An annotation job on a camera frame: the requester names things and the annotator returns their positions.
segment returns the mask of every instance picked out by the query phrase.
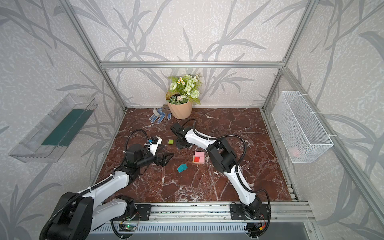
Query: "clear plastic tray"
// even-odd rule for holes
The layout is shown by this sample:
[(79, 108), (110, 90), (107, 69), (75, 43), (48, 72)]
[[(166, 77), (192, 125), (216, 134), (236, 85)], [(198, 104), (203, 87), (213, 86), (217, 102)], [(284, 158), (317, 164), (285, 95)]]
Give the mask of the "clear plastic tray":
[(96, 107), (94, 98), (68, 94), (9, 155), (23, 162), (57, 162)]

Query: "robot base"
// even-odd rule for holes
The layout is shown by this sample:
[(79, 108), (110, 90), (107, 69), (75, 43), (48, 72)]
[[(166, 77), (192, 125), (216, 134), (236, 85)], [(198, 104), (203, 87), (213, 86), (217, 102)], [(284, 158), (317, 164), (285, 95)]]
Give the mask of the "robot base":
[[(241, 204), (237, 203), (231, 203), (230, 204), (230, 211), (231, 211), (231, 219), (232, 220), (249, 220), (249, 218), (244, 213), (244, 207)], [(268, 212), (268, 204), (261, 204), (261, 207), (259, 208), (259, 213), (264, 216), (263, 220), (266, 221), (270, 219), (270, 215)], [(259, 214), (255, 218), (256, 220), (260, 220)]]

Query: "teal block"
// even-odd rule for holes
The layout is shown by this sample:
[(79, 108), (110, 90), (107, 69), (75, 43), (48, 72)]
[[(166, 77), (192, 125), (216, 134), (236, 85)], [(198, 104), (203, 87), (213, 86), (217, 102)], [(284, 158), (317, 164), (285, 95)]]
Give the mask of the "teal block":
[(184, 171), (185, 169), (187, 169), (188, 167), (187, 167), (187, 165), (186, 164), (181, 164), (178, 168), (177, 168), (177, 170), (179, 171), (179, 172), (182, 172), (182, 171)]

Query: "green tray bottom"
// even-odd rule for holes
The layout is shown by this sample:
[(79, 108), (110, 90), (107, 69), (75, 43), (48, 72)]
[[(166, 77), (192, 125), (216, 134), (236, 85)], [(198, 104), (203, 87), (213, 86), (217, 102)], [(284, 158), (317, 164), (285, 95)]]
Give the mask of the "green tray bottom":
[(51, 134), (49, 134), (42, 145), (68, 147), (92, 113), (93, 110), (72, 109)]

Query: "red marble surface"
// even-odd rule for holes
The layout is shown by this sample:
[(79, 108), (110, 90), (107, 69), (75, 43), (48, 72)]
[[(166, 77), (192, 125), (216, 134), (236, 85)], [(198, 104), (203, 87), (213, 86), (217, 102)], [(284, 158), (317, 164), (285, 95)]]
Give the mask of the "red marble surface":
[[(128, 109), (112, 148), (99, 174), (98, 181), (108, 177), (124, 156), (122, 152), (127, 136), (132, 130), (144, 129), (148, 136), (159, 136), (167, 145), (162, 152), (174, 152), (175, 156), (165, 167), (151, 164), (147, 171), (131, 185), (121, 189), (114, 196), (123, 194), (135, 198), (136, 202), (177, 201), (238, 201), (238, 195), (228, 178), (215, 170), (205, 153), (205, 164), (193, 164), (195, 151), (203, 149), (192, 146), (178, 150), (168, 145), (169, 139), (176, 140), (170, 127), (185, 120), (164, 119), (161, 124), (151, 124), (152, 109)], [(258, 108), (194, 108), (190, 118), (197, 119), (196, 129), (210, 136), (238, 134), (248, 142), (247, 154), (241, 163), (242, 172), (253, 189), (264, 188), (271, 200), (291, 200), (283, 173), (276, 158), (262, 115)], [(237, 138), (228, 138), (239, 157), (243, 147)], [(144, 144), (141, 132), (131, 137), (128, 145)], [(188, 168), (179, 173), (180, 164)]]

